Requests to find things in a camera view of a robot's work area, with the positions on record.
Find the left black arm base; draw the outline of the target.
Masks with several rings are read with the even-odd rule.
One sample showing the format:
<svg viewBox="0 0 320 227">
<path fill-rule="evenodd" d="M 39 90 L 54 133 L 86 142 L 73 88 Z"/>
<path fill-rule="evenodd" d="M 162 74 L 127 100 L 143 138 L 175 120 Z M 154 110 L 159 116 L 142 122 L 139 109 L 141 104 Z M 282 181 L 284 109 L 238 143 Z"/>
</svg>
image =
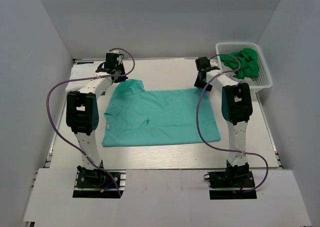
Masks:
<svg viewBox="0 0 320 227">
<path fill-rule="evenodd" d="M 104 171 L 99 169 L 87 169 L 82 166 L 77 167 L 76 187 L 79 189 L 92 188 L 115 188 L 112 178 Z"/>
</svg>

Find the teal t-shirt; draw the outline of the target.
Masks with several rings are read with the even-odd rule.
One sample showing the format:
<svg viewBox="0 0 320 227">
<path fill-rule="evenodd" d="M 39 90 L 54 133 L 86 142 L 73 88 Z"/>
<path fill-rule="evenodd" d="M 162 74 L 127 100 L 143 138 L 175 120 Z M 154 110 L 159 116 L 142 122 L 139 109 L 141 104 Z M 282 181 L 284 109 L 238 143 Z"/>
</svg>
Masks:
<svg viewBox="0 0 320 227">
<path fill-rule="evenodd" d="M 208 94 L 200 89 L 147 91 L 129 79 L 114 90 L 104 112 L 104 148 L 184 145 L 221 139 Z"/>
</svg>

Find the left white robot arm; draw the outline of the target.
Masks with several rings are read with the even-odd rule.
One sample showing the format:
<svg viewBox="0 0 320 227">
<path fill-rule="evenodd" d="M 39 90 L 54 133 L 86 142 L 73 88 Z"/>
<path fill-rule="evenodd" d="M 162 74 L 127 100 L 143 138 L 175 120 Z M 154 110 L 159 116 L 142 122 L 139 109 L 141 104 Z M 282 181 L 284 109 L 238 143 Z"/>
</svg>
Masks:
<svg viewBox="0 0 320 227">
<path fill-rule="evenodd" d="M 104 167 L 95 135 L 100 120 L 97 100 L 113 83 L 125 81 L 127 79 L 125 73 L 122 62 L 114 68 L 105 68 L 105 64 L 101 63 L 97 68 L 98 78 L 67 94 L 66 124 L 74 133 L 79 148 L 85 152 L 82 156 L 82 166 L 86 169 L 93 170 L 95 166 Z M 116 76 L 100 78 L 103 75 Z"/>
</svg>

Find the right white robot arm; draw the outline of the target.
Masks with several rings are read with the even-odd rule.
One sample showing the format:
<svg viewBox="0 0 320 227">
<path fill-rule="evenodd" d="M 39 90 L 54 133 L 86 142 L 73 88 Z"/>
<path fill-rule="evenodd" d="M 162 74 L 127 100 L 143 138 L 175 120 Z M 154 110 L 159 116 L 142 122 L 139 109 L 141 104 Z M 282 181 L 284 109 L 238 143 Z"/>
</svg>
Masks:
<svg viewBox="0 0 320 227">
<path fill-rule="evenodd" d="M 215 87 L 221 93 L 221 113 L 228 126 L 229 149 L 215 147 L 215 150 L 228 152 L 227 166 L 242 167 L 248 164 L 246 157 L 246 130 L 253 113 L 250 87 L 238 83 L 219 70 L 199 71 L 194 86 L 205 91 Z"/>
</svg>

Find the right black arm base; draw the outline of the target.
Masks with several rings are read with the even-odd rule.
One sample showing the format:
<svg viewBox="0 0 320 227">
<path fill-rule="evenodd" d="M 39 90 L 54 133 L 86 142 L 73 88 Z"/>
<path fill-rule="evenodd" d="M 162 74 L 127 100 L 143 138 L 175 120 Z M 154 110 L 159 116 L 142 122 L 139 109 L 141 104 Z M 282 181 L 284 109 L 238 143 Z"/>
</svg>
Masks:
<svg viewBox="0 0 320 227">
<path fill-rule="evenodd" d="M 254 188 L 255 181 L 249 164 L 231 166 L 227 162 L 224 171 L 211 171 L 203 176 L 212 189 L 217 188 Z"/>
</svg>

